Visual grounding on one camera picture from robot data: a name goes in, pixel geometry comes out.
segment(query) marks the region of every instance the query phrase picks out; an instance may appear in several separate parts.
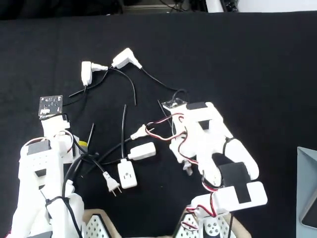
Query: black tabletop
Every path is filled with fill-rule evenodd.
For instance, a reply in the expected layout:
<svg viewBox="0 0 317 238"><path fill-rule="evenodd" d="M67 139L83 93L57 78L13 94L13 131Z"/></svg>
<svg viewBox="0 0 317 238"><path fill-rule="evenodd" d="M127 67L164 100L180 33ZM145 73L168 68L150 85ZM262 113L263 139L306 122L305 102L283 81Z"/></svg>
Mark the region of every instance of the black tabletop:
<svg viewBox="0 0 317 238"><path fill-rule="evenodd" d="M235 212L253 237L295 237L297 146L316 149L316 12L283 14L161 14L73 17L0 22L0 234L11 224L18 198L21 146L43 135L37 117L40 96L82 88L82 60L109 65L130 47L139 62L164 83L188 89L191 102L210 101L260 168L266 206ZM64 109L72 132L100 153L119 143L123 106L126 136L163 117L157 99L172 92L136 67L122 69L82 103ZM94 81L102 74L96 73ZM158 132L169 135L169 125ZM118 197L108 193L95 169L78 179L85 208L104 209L123 237L170 235L184 207L206 191L195 169L189 177L168 149L154 141L155 157L134 163L138 186ZM108 160L118 159L117 151ZM119 181L116 165L105 169Z"/></svg>

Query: white robotic hand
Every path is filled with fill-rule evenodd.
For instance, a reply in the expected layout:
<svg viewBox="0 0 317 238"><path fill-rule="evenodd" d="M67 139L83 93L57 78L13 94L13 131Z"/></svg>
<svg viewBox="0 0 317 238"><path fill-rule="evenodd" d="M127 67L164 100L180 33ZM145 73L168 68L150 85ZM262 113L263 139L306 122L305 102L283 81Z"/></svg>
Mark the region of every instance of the white robotic hand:
<svg viewBox="0 0 317 238"><path fill-rule="evenodd" d="M233 137L212 103L187 104L176 98L162 105L171 113L175 135L184 134L172 139L169 147L189 174L190 165L198 166L204 188L213 192L216 215L267 203L263 184L252 182L259 176L257 163L244 145ZM230 163L217 166L212 157L215 154L221 154ZM210 196L195 197L191 206L202 205L211 211ZM207 215L202 209L196 212L201 217Z"/></svg>

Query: white power plug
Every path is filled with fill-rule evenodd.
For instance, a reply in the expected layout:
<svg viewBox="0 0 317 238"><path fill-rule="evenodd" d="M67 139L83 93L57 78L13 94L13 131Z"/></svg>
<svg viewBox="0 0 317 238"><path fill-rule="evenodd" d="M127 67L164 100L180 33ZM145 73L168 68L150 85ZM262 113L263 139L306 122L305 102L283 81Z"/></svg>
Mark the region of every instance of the white power plug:
<svg viewBox="0 0 317 238"><path fill-rule="evenodd" d="M136 185L138 185L131 161L122 159L121 163L118 164L118 172L119 172L121 187L123 189L135 187Z"/></svg>
<svg viewBox="0 0 317 238"><path fill-rule="evenodd" d="M97 63L92 63L90 61L82 61L81 62L81 81L84 86L88 86L91 84L93 80L93 72L108 70L107 66L103 66Z"/></svg>
<svg viewBox="0 0 317 238"><path fill-rule="evenodd" d="M134 64L139 69L142 68L142 65L135 58L135 56L134 56L132 50L130 50L130 48L126 48L124 51L122 51L120 54L118 54L112 60L112 64L111 65L114 68L122 68L122 67L126 66L128 63Z"/></svg>

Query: red and white wire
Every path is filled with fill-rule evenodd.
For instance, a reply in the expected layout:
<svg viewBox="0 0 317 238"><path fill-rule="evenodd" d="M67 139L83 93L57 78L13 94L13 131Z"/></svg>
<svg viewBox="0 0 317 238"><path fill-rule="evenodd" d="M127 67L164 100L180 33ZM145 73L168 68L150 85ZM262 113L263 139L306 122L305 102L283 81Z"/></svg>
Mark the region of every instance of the red and white wire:
<svg viewBox="0 0 317 238"><path fill-rule="evenodd" d="M194 164L194 165L198 165L198 162L197 162L196 160L192 160L191 158L189 158L189 157L183 155L183 154L180 152L180 147L182 146L182 144L185 143L185 141L187 140L187 137L188 137L188 132L187 132L187 128L185 127L185 138L184 138L184 140L179 144L179 146L178 146L178 148L177 148L177 151L178 151L178 153L179 153L182 157L184 157L189 163Z"/></svg>
<svg viewBox="0 0 317 238"><path fill-rule="evenodd" d="M206 184L204 184L204 182L202 182L202 185L209 192L217 192L218 191L218 189L216 189L216 188L212 188L212 187L207 186Z"/></svg>
<svg viewBox="0 0 317 238"><path fill-rule="evenodd" d="M195 227L195 226L193 226L193 225L191 225L191 224L189 224L189 223L187 223L187 222L182 221L182 222L180 223L180 225L181 225L184 229L186 229L186 230L188 230L188 231L190 231L190 232L198 231L198 228L197 228L197 227Z"/></svg>
<svg viewBox="0 0 317 238"><path fill-rule="evenodd" d="M189 213L194 213L195 210L197 210L198 208L202 208L205 212L207 212L208 215L210 215L211 217L216 217L217 214L213 208L213 204L211 203L211 211L209 211L205 206L203 205L197 205L196 208L193 208L193 207L187 207L186 208L186 211L189 212Z"/></svg>
<svg viewBox="0 0 317 238"><path fill-rule="evenodd" d="M145 126L145 132L146 132L146 134L148 134L148 135L151 136L151 137L154 137L154 138L163 140L163 141L170 141L170 140L172 140L172 139L175 139L175 138L181 136L182 134L184 134L184 132L181 132L181 133L179 133L179 134L177 134L177 135L173 135L173 136L168 137L168 138L164 138L164 137L161 137L160 135L154 134L154 133L152 133L150 130L148 130L148 126L150 126L150 125L152 125L152 124L160 124L160 123L162 123L162 122L164 122L164 121L166 121L166 120L168 120L168 119L170 119L171 117L176 116L176 115L184 115L184 114L182 114L182 113L174 113L174 114L172 114L172 115L170 115L170 116L168 116L168 117L165 117L165 118L163 118L163 119L160 119L160 120L157 120L157 121L149 122L149 123L146 124L146 126Z"/></svg>

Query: extension socket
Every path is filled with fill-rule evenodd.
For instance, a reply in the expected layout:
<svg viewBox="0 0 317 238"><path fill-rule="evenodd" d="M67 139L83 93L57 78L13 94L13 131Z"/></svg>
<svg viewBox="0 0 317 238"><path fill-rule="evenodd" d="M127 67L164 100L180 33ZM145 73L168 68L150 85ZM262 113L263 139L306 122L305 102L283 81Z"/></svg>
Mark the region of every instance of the extension socket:
<svg viewBox="0 0 317 238"><path fill-rule="evenodd" d="M135 187L136 185L138 185L131 161L122 159L121 163L118 164L118 172L119 172L121 187L123 189Z"/></svg>

